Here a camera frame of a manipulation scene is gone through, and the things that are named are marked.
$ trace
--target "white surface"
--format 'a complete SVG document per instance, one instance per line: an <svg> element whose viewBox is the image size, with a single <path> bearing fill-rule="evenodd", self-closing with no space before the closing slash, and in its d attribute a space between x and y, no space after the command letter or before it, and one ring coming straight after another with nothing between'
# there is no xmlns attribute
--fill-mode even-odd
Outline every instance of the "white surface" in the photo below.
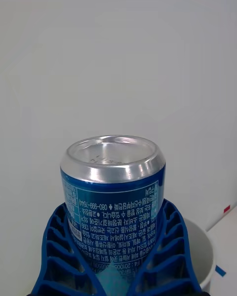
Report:
<svg viewBox="0 0 237 296"><path fill-rule="evenodd" d="M155 141L165 196L204 227L237 201L236 15L237 0L0 0L1 295L35 283L77 140Z"/></svg>
<svg viewBox="0 0 237 296"><path fill-rule="evenodd" d="M208 233L188 219L185 225L195 275L203 292L210 292L211 279L216 268L216 253Z"/></svg>
<svg viewBox="0 0 237 296"><path fill-rule="evenodd" d="M211 296L235 296L237 293L237 207L222 218L209 232L214 242L217 265L226 272L215 272Z"/></svg>

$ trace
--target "aluminum can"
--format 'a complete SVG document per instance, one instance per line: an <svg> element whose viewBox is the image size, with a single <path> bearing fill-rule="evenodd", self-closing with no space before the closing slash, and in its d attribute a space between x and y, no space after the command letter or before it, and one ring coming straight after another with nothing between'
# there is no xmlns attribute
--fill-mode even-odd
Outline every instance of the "aluminum can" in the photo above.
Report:
<svg viewBox="0 0 237 296"><path fill-rule="evenodd" d="M144 138L93 137L71 145L61 162L68 224L95 273L130 282L160 229L165 159Z"/></svg>

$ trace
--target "can lid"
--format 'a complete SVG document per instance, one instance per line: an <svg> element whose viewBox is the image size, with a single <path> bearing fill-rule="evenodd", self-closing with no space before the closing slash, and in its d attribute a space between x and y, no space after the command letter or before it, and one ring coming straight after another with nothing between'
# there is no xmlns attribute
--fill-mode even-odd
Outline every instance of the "can lid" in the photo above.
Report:
<svg viewBox="0 0 237 296"><path fill-rule="evenodd" d="M165 165L159 147L135 136L98 136L71 145L61 162L69 176L93 183L124 183L149 177Z"/></svg>

